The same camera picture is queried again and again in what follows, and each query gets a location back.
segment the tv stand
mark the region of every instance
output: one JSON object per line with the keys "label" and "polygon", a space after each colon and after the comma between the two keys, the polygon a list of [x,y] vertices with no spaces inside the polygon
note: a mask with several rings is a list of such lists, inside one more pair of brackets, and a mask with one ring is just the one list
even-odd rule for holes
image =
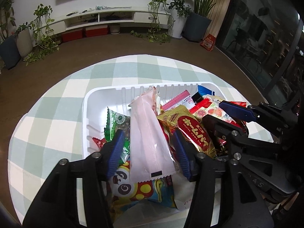
{"label": "tv stand", "polygon": [[[162,28],[166,28],[168,17],[165,11],[158,12],[159,23]],[[70,16],[63,15],[54,18],[54,21],[49,23],[49,25],[50,28],[54,30],[54,34],[59,34],[76,28],[112,23],[120,23],[121,26],[149,27],[153,19],[153,15],[149,12],[148,8],[131,7],[93,10],[86,13],[72,14]]]}

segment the yellow polka dot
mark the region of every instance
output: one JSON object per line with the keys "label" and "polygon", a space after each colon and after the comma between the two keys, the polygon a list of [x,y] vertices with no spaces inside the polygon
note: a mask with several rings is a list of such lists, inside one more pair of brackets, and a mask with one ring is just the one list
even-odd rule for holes
{"label": "yellow polka dot", "polygon": [[150,193],[151,186],[149,184],[144,184],[143,186],[140,187],[140,191],[143,193]]}
{"label": "yellow polka dot", "polygon": [[142,194],[138,194],[135,197],[137,200],[142,200],[143,198],[145,198]]}

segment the pink snack package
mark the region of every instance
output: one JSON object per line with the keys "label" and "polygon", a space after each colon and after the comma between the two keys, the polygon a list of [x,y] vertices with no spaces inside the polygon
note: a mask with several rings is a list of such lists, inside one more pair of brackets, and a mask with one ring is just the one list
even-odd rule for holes
{"label": "pink snack package", "polygon": [[190,93],[185,90],[181,94],[177,95],[175,98],[170,100],[168,103],[162,106],[162,109],[165,111],[171,110],[173,108],[178,107],[179,105],[184,105],[188,110],[195,106],[193,99]]}
{"label": "pink snack package", "polygon": [[176,173],[167,140],[155,115],[155,89],[131,103],[130,181],[159,179]]}

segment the beige curtain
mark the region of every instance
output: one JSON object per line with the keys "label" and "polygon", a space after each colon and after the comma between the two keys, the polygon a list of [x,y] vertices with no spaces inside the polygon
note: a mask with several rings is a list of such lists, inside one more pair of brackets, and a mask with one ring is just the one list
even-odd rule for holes
{"label": "beige curtain", "polygon": [[208,36],[208,34],[217,37],[226,15],[230,0],[215,0],[215,2],[215,6],[211,9],[208,16],[208,18],[212,21],[206,31],[205,37]]}

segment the red storage box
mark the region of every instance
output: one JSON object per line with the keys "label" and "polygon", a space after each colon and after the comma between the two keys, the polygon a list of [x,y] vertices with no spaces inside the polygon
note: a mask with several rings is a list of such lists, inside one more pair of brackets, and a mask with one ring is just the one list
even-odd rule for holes
{"label": "red storage box", "polygon": [[61,34],[61,37],[63,42],[67,42],[75,39],[82,39],[83,38],[82,29],[69,30]]}
{"label": "red storage box", "polygon": [[109,32],[108,25],[86,27],[85,35],[87,37],[107,35]]}

